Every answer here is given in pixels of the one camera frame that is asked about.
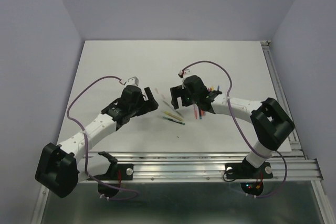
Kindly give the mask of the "grey white slim pen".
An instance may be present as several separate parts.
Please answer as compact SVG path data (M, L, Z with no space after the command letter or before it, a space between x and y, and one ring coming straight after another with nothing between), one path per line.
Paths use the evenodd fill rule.
M176 112L181 118L184 118L184 116L179 111L177 111L176 109L174 109L172 105L170 105L169 103L167 103L165 100L162 100L162 102L166 106L168 106L171 110L173 110L174 112Z

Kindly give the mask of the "green black pen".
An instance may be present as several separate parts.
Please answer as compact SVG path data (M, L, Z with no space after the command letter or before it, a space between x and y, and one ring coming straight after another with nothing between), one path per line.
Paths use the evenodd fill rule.
M178 121L178 120L175 120L175 119L172 119L172 118L168 118L166 116L163 116L162 118L167 120L167 121L170 121L170 122L174 122L174 123L177 123L177 124L180 124L180 125L185 125L184 122L181 122L181 121Z

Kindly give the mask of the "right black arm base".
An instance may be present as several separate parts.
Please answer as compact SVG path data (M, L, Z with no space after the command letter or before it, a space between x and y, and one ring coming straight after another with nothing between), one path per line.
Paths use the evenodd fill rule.
M236 180L248 180L241 182L240 186L248 195L260 196L264 190L264 179L273 178L270 163L265 162L259 168L251 166L248 162L227 163L223 174L225 182L234 182Z

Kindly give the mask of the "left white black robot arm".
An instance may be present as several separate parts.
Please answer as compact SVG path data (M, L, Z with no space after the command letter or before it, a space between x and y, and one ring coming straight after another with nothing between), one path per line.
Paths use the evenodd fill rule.
M88 178L100 176L117 179L125 172L118 168L117 159L107 152L99 152L92 159L89 170L88 152L104 138L118 131L131 118L158 108L151 89L141 90L127 85L121 94L86 127L69 139L55 145L48 143L42 150L35 179L60 198L68 196L76 185Z

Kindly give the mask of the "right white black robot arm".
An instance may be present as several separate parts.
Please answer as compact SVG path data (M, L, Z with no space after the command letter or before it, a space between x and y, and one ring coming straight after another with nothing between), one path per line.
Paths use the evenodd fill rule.
M212 114L230 115L238 128L238 119L252 124L257 142L250 147L250 153L244 158L241 170L244 175L253 177L260 172L261 165L272 153L277 151L288 136L294 131L295 124L277 100L267 98L264 101L252 101L232 98L218 90L209 91L200 77L196 75L184 78L182 84L171 87L171 104L179 108L178 98L182 106L196 105L199 109Z

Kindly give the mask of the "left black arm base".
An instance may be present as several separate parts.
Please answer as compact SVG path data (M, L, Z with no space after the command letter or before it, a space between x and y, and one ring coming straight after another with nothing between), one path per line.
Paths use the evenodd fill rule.
M135 189L122 187L123 182L132 181L134 165L119 163L117 158L107 152L88 159L89 180L98 183L100 198L107 201L122 201L134 199L139 195Z

